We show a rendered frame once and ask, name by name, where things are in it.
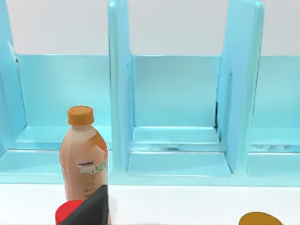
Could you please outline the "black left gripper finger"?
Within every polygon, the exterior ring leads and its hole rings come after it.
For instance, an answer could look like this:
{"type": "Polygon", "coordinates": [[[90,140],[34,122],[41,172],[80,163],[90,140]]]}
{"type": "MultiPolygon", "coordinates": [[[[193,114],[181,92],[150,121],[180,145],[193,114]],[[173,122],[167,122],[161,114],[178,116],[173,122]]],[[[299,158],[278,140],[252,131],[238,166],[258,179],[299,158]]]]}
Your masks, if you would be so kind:
{"type": "Polygon", "coordinates": [[[60,206],[60,225],[108,225],[108,187],[102,185],[86,200],[71,200],[60,206]]]}

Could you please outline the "red bottle cap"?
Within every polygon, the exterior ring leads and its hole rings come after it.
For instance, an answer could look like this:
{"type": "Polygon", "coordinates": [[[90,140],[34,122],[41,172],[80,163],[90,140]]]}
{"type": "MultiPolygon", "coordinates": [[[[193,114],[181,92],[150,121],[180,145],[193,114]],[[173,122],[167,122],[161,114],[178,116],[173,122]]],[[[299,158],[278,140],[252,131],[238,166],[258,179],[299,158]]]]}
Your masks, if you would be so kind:
{"type": "Polygon", "coordinates": [[[112,225],[111,216],[102,203],[71,200],[55,212],[55,225],[112,225]]]}

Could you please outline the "orange bottle with orange cap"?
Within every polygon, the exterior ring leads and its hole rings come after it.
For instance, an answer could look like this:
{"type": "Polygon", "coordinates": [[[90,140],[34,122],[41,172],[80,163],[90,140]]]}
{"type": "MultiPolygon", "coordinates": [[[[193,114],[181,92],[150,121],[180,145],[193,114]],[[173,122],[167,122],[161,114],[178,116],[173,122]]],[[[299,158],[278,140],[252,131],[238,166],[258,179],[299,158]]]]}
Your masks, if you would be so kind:
{"type": "Polygon", "coordinates": [[[60,146],[65,195],[70,200],[86,200],[108,183],[108,150],[101,134],[93,127],[93,109],[73,106],[67,111],[70,129],[60,146]]]}

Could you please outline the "light blue rack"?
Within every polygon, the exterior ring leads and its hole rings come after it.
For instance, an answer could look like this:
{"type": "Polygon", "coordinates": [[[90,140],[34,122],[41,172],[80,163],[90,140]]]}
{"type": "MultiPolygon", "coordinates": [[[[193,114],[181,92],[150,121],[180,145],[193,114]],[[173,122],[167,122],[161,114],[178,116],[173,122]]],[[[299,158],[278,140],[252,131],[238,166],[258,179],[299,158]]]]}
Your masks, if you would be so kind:
{"type": "Polygon", "coordinates": [[[228,1],[218,56],[134,54],[128,0],[104,3],[105,53],[23,54],[0,0],[0,183],[61,183],[88,105],[111,184],[300,187],[300,39],[266,54],[265,7],[228,1]]]}

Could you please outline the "dark yellow bottle cap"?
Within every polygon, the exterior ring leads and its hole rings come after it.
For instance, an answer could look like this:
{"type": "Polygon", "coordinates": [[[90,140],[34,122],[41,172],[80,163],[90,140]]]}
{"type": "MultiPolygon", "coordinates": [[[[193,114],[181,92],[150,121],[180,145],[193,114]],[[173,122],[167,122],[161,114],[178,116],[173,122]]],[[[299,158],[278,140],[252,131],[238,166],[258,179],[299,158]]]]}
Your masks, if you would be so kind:
{"type": "Polygon", "coordinates": [[[283,223],[268,213],[249,212],[240,218],[239,225],[283,225],[283,223]]]}

